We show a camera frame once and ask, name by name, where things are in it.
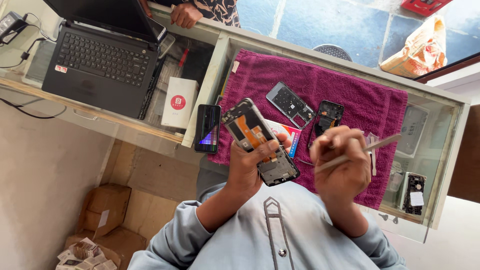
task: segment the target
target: laptop charger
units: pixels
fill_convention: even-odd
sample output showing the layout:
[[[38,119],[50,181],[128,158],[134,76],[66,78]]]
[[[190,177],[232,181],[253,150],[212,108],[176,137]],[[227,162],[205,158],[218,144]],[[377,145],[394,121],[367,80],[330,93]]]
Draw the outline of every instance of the laptop charger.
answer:
[[[0,20],[0,44],[9,44],[28,23],[25,21],[27,14],[21,17],[16,12],[10,11]]]

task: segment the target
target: laptop keyboard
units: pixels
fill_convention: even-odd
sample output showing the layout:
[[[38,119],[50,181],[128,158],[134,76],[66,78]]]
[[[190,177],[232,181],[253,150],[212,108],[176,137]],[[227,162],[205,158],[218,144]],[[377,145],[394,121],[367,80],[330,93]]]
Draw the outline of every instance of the laptop keyboard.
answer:
[[[141,87],[149,60],[135,51],[66,33],[57,65]]]

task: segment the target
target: purple towel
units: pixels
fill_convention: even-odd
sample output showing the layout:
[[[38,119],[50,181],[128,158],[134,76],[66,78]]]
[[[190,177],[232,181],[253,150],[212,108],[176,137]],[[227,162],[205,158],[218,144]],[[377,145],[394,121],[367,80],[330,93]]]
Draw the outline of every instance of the purple towel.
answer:
[[[283,81],[315,111],[318,111],[324,99],[345,106],[343,125],[359,128],[365,134],[371,132],[381,139],[400,132],[408,98],[405,91],[313,64],[243,49],[235,61],[239,65],[235,73],[230,73],[220,102],[222,113],[242,98],[251,98],[266,119],[291,126],[290,120],[265,97],[279,81]],[[313,124],[310,123],[302,130],[293,159],[301,175],[294,182],[316,193],[312,166],[298,160],[311,162],[307,143],[312,128]],[[232,140],[222,125],[218,153],[209,155],[209,160],[228,165]],[[355,197],[356,203],[378,209],[385,193],[395,148],[396,143],[376,150],[377,175],[372,177],[365,191]]]

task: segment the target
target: red box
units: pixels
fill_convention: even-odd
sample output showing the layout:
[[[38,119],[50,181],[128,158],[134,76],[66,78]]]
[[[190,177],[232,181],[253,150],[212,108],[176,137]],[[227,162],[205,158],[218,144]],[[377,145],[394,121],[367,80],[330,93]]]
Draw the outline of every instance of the red box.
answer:
[[[428,17],[453,0],[403,0],[401,7]]]

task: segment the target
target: plastic bag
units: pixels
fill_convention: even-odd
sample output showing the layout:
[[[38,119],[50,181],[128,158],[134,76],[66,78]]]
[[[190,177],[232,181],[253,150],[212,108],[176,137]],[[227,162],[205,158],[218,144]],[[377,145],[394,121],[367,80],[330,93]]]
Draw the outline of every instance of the plastic bag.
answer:
[[[442,16],[433,16],[408,36],[405,47],[385,60],[383,71],[416,78],[447,65],[445,56],[446,31]]]

